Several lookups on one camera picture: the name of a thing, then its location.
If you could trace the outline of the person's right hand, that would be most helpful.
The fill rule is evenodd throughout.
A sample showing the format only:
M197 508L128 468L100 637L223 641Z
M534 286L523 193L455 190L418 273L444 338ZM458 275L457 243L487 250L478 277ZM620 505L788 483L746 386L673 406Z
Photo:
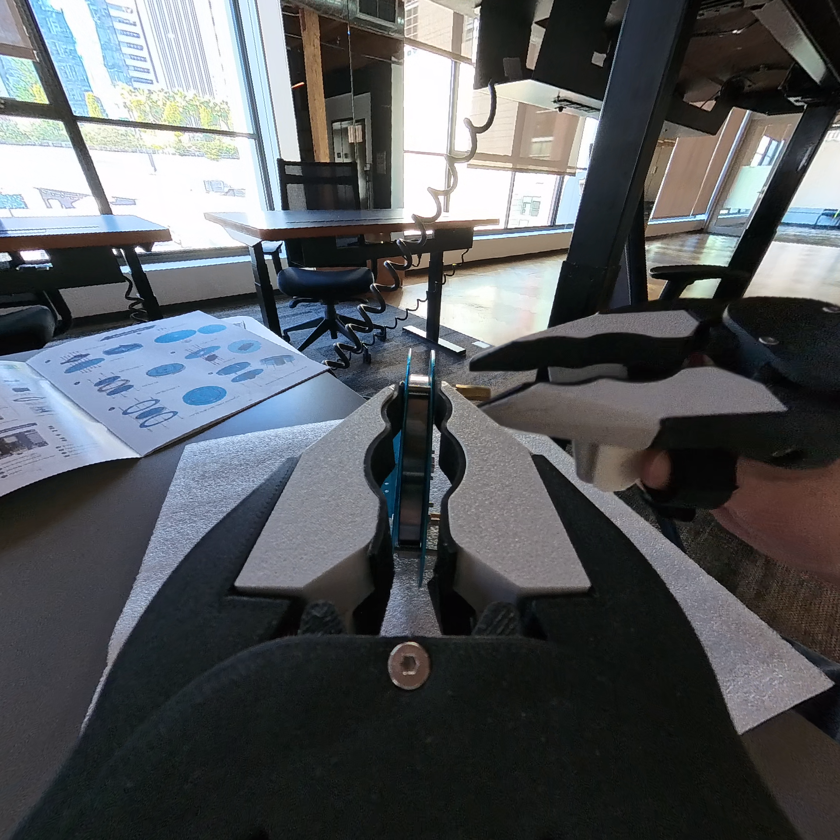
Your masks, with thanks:
M785 469L748 458L738 488L711 515L772 560L822 581L839 582L839 462Z

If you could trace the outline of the white foam sheet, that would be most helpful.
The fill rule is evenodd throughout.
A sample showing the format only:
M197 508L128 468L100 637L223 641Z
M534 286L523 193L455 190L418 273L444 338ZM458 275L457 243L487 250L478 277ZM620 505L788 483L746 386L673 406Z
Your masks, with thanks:
M145 608L186 553L285 456L299 456L339 420L221 437L185 446L133 588L113 629L107 664L94 692L85 728L120 649ZM547 458L573 487L592 501L646 557L689 619L716 674L732 722L739 733L757 727L795 705L826 700L837 685L827 666L793 649L750 610L727 594L694 561L679 551L612 494L580 481L571 457L546 437L513 431L534 455Z

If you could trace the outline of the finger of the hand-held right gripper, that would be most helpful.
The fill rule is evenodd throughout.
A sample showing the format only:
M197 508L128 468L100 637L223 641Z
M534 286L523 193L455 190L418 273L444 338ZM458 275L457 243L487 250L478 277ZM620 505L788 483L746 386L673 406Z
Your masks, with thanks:
M715 366L687 367L660 381L539 382L488 402L499 425L569 439L577 477L599 490L624 490L640 476L642 452L672 418L783 413L764 385Z
M577 385L599 379L656 382L708 366L707 337L684 310L594 314L478 353L472 371L539 371L548 381Z

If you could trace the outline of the blue round metal base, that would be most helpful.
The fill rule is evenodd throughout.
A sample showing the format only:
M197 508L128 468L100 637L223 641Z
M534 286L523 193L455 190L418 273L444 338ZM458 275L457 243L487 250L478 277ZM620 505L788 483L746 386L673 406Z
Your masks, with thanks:
M438 392L434 350L409 350L400 386L400 425L394 437L395 468L382 488L392 515L392 544L398 555L417 559L416 582L424 582L429 492L434 472L434 409Z

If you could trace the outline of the dark grey desk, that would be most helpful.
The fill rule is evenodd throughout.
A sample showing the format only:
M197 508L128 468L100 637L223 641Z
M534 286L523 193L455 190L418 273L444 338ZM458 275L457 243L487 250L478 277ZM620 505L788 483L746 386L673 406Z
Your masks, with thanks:
M76 743L184 446L343 419L363 401L322 374L152 455L2 498L2 838Z

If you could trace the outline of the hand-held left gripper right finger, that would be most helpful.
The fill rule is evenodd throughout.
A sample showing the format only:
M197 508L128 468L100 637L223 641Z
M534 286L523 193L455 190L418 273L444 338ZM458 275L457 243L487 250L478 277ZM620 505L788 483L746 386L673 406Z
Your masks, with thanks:
M493 602L581 594L591 583L532 454L449 384L437 394L440 507L429 592L443 634L470 634Z

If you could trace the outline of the black office chair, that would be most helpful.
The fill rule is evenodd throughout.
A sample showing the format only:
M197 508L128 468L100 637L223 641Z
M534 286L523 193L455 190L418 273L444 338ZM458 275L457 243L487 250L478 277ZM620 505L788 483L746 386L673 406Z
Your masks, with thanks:
M662 280L665 286L659 294L661 301L675 301L681 294L699 280L736 280L749 282L751 275L748 271L732 269L729 266L678 265L657 266L648 271L654 280Z

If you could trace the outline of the black saddle stool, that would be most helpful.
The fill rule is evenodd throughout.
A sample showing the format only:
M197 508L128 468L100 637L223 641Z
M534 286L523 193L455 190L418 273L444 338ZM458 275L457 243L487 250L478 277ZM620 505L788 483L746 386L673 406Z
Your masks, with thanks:
M1 312L1 355L40 350L53 340L56 319L45 306Z
M381 313L385 310L385 301L375 286L374 273L370 268L320 270L290 266L278 272L277 284L279 290L290 297L291 308L306 302L320 303L324 306L324 314L320 320L300 322L283 329L280 332L283 340L290 342L290 332L313 327L314 330L299 346L299 351L302 352L326 332L329 332L334 340L342 334L350 344L339 343L336 349L339 360L325 361L325 364L332 369L346 369L350 366L351 352L362 353L363 362L371 363L371 353L363 348L355 331L359 328L363 333L377 331L383 339L386 336L385 327L374 325L368 311L364 309L368 295L372 295L377 301L377 307L372 311ZM360 303L362 320L337 313L336 306L348 301Z

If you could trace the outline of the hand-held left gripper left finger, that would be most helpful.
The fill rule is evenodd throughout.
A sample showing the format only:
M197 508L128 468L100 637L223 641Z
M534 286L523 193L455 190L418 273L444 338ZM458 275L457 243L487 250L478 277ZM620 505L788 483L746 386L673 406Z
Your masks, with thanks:
M378 634L394 568L382 483L395 467L389 385L299 458L235 586L309 604L328 601L357 634Z

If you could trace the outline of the black mesh-back chair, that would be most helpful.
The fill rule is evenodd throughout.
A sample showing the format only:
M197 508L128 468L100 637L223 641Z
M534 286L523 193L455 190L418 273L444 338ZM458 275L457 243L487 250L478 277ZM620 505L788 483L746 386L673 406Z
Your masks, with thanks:
M284 211L361 210L354 163L277 160Z

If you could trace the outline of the wooden pillar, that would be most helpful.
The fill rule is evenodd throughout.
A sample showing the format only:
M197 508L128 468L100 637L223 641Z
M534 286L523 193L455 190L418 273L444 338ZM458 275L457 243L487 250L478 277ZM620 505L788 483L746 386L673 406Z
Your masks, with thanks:
M316 162L331 161L326 103L322 80L322 52L319 15L301 6L299 9L302 52L306 72L306 90L312 147Z

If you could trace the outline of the wide glass window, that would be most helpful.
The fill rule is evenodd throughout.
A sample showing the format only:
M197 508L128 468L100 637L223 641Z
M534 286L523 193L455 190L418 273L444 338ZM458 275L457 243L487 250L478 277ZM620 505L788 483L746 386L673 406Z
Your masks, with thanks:
M427 189L452 181L446 154L467 152L468 119L489 115L488 90L475 90L469 63L406 46L403 55L403 190L408 208L431 214ZM476 155L457 164L450 214L495 217L496 228L568 228L580 202L597 121L499 98Z

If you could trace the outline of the black-framed grid window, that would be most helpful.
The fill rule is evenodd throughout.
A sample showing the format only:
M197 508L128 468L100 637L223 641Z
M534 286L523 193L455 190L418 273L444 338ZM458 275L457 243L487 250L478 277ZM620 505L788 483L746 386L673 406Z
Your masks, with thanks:
M14 5L33 58L2 56L2 217L133 215L157 252L240 244L206 214L274 205L257 2Z

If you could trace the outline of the open instruction booklet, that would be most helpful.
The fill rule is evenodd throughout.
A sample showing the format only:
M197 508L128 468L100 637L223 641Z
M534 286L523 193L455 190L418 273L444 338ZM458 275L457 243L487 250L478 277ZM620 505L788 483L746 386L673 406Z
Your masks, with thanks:
M252 318L202 311L1 362L1 495L136 459L327 371Z

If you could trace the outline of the person's dark pants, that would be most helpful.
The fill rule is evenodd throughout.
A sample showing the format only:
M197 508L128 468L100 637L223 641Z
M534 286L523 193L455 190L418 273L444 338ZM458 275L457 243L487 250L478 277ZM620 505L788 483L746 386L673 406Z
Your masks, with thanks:
M839 664L791 638L786 638L785 640L815 667L818 667L834 683L833 688L824 691L821 695L811 700L801 703L798 710L812 722L817 720L834 720L835 722L832 726L838 729Z

